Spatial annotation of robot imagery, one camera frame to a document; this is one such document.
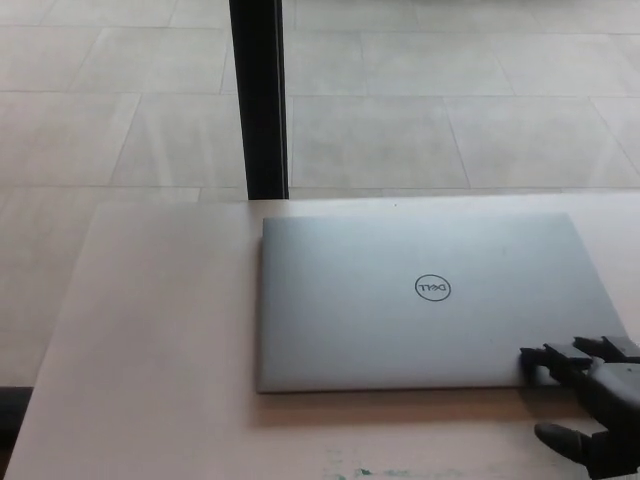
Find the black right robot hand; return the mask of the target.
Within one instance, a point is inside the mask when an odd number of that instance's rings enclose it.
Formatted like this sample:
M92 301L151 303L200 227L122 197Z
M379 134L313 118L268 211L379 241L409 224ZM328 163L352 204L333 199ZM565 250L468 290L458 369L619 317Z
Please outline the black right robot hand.
M604 429L587 435L553 423L538 423L539 441L583 466L591 479L610 479L639 471L639 346L627 337L576 337L570 344L522 348L525 382L539 382L545 368L571 389L579 405Z

